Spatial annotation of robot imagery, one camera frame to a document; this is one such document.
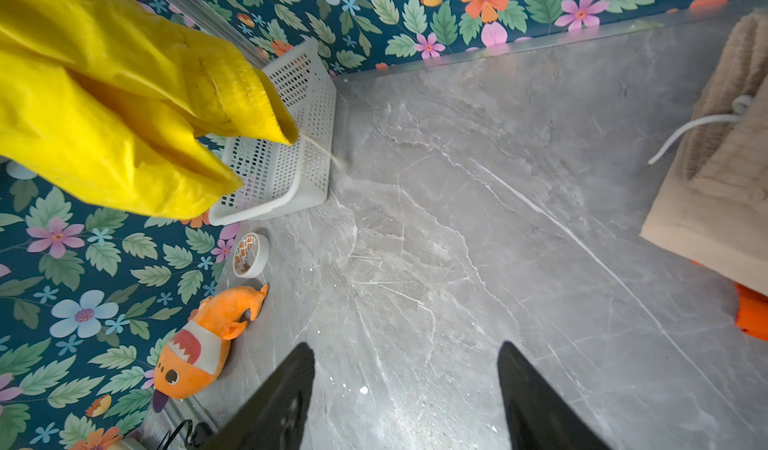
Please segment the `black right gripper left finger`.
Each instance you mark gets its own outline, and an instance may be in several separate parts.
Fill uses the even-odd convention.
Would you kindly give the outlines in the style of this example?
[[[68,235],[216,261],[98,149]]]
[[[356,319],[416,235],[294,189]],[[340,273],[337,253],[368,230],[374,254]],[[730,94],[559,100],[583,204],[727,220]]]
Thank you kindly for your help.
[[[203,447],[211,450],[300,448],[314,377],[314,352],[302,342]]]

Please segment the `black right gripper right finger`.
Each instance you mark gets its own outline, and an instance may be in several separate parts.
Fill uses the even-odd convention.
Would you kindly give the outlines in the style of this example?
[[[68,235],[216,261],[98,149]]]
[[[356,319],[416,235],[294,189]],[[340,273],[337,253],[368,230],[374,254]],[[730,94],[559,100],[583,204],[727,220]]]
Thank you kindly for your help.
[[[513,449],[608,447],[513,343],[502,344],[497,370]]]

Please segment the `orange shorts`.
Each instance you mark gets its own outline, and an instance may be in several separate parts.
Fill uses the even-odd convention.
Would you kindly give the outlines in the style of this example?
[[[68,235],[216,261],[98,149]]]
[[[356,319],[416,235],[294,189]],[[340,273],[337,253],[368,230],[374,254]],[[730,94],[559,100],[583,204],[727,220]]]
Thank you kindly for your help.
[[[766,341],[767,268],[730,263],[709,265],[696,260],[693,263],[710,268],[733,281],[738,297],[735,325],[742,333]]]

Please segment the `beige shorts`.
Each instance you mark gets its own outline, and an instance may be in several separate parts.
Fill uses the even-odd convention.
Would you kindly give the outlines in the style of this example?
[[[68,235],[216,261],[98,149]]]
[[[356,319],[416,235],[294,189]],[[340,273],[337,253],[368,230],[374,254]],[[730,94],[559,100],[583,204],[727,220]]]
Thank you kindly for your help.
[[[650,158],[676,154],[640,235],[767,292],[767,12],[734,26],[690,119]]]

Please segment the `yellow shorts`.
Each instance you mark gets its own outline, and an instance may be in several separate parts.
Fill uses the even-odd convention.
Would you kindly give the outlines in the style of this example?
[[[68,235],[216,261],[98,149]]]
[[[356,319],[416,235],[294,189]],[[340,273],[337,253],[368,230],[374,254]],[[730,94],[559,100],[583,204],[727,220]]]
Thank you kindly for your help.
[[[294,144],[267,76],[136,0],[1,0],[1,153],[76,198],[194,218],[240,178],[207,134]]]

